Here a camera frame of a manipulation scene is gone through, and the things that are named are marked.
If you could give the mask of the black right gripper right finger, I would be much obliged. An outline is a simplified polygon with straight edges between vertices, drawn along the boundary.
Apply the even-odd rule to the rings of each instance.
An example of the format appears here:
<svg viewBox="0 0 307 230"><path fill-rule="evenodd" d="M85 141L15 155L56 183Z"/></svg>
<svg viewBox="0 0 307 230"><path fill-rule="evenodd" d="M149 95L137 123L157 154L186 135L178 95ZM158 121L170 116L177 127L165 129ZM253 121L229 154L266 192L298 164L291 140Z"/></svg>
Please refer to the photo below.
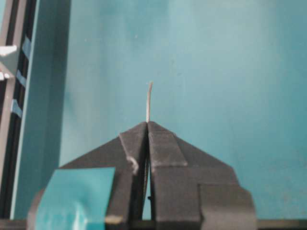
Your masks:
<svg viewBox="0 0 307 230"><path fill-rule="evenodd" d="M230 165L155 122L147 126L156 221L254 221L252 196Z"/></svg>

